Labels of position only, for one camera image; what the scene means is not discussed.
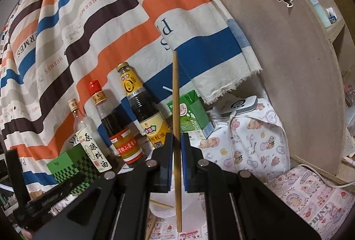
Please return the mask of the wooden chopstick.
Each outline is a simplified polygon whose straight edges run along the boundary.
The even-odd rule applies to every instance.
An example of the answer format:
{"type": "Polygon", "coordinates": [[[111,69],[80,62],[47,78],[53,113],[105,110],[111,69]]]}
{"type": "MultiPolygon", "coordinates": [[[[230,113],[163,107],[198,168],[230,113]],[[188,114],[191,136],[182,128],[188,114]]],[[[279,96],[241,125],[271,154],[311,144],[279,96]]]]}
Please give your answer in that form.
{"type": "Polygon", "coordinates": [[[179,63],[177,51],[173,52],[173,147],[174,147],[174,196],[177,232],[182,232],[182,184],[181,184],[181,127],[179,109],[179,63]]]}
{"type": "Polygon", "coordinates": [[[173,206],[170,206],[170,205],[162,203],[162,202],[157,202],[155,200],[150,200],[149,202],[151,204],[154,204],[154,205],[159,206],[159,207],[164,208],[164,209],[173,209],[174,208],[173,206]]]}
{"type": "Polygon", "coordinates": [[[151,216],[150,220],[147,222],[145,240],[149,240],[153,232],[154,226],[156,224],[156,216],[151,216]]]}

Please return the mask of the red-capped dark sauce bottle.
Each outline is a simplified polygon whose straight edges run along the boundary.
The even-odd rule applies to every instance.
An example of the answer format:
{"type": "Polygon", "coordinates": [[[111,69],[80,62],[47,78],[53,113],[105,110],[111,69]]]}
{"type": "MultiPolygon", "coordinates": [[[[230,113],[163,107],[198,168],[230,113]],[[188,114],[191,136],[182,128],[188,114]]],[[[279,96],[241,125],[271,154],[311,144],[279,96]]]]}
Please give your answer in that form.
{"type": "Polygon", "coordinates": [[[122,117],[102,90],[98,80],[89,83],[89,91],[111,144],[129,168],[145,161],[143,149],[133,132],[124,124],[122,117]]]}

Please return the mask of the brown wooden shelf board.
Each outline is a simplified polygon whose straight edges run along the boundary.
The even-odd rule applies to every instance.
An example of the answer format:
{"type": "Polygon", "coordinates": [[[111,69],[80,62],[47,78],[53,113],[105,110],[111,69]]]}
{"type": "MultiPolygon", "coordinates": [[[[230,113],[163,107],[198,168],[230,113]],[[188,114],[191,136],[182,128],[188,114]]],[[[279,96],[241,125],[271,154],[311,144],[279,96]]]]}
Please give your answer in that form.
{"type": "Polygon", "coordinates": [[[343,161],[346,135],[341,70],[309,0],[221,0],[262,66],[261,80],[286,130],[291,158],[336,183],[354,180],[343,161]]]}

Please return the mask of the yellow-label oyster sauce bottle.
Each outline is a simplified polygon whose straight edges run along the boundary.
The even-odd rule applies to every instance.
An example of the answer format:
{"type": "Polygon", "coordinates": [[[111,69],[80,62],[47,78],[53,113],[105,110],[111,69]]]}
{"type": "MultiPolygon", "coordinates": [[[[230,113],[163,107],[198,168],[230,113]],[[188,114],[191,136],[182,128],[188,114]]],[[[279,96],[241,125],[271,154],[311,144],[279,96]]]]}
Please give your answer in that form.
{"type": "Polygon", "coordinates": [[[129,105],[143,132],[155,149],[164,146],[170,127],[156,106],[153,97],[127,62],[119,64],[117,71],[129,105]]]}

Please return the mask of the green checkered box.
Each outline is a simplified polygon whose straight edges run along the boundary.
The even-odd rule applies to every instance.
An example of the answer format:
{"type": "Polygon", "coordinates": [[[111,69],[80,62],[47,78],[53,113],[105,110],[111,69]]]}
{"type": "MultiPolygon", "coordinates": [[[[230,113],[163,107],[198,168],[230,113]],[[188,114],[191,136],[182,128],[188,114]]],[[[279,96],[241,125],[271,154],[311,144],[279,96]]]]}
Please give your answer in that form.
{"type": "Polygon", "coordinates": [[[58,183],[62,183],[79,172],[85,174],[83,184],[88,185],[100,176],[97,168],[79,144],[53,159],[47,167],[58,183]]]}

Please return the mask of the green milk drink carton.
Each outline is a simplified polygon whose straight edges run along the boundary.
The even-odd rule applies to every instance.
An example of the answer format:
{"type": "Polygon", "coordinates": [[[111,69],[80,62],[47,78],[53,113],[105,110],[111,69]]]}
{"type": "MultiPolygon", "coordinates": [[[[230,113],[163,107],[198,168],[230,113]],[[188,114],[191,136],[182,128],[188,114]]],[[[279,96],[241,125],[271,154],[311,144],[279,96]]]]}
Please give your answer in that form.
{"type": "Polygon", "coordinates": [[[207,139],[214,130],[213,124],[194,90],[179,98],[180,126],[194,140],[207,139]]]}

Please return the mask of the translucent plastic cup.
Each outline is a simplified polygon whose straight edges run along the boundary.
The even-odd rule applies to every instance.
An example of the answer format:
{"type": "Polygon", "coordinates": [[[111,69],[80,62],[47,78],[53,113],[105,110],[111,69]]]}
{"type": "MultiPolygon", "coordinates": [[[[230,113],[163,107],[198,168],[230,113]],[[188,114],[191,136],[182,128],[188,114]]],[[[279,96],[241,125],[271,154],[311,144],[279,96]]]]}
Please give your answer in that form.
{"type": "MultiPolygon", "coordinates": [[[[176,225],[176,210],[174,191],[169,193],[151,193],[150,200],[162,202],[173,206],[173,209],[164,209],[149,203],[152,214],[162,218],[173,226],[176,225]]],[[[192,232],[200,229],[206,222],[206,214],[202,208],[198,193],[182,193],[182,232],[192,232]]]]}

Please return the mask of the baby bear print tablecloth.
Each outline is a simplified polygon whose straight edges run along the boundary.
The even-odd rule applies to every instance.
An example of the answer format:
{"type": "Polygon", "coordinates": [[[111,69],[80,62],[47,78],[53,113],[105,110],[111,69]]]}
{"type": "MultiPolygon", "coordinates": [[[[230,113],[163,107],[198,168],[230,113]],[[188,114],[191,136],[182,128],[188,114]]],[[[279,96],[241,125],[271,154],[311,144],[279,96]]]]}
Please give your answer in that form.
{"type": "Polygon", "coordinates": [[[191,146],[225,171],[248,170],[322,239],[334,238],[353,212],[354,195],[307,167],[291,168],[285,130],[268,100],[260,98],[255,110],[230,115],[220,114],[223,103],[211,110],[212,134],[204,140],[189,137],[191,146]]]}

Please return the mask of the clear cooking wine bottle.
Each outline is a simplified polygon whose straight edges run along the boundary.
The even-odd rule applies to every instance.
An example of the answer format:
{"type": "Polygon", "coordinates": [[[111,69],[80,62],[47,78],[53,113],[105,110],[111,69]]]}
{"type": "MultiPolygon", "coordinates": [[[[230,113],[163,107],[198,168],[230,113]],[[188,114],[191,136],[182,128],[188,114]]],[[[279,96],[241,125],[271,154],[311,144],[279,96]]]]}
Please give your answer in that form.
{"type": "Polygon", "coordinates": [[[94,121],[80,111],[75,98],[70,99],[68,105],[74,116],[75,144],[83,147],[98,172],[104,173],[112,169],[109,161],[111,152],[99,135],[94,121]]]}

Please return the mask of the striped Hermes Paris cloth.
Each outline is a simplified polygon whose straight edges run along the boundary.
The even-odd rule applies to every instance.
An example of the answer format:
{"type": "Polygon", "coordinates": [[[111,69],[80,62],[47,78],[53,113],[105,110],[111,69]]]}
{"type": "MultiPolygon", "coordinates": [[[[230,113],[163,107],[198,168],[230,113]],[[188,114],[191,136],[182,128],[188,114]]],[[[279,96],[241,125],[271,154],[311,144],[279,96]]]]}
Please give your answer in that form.
{"type": "Polygon", "coordinates": [[[105,136],[91,81],[141,134],[119,64],[135,69],[168,117],[173,52],[181,92],[194,90],[205,103],[262,70],[220,0],[19,0],[1,33],[1,134],[18,152],[28,191],[56,184],[47,164],[74,142],[70,99],[105,136]]]}

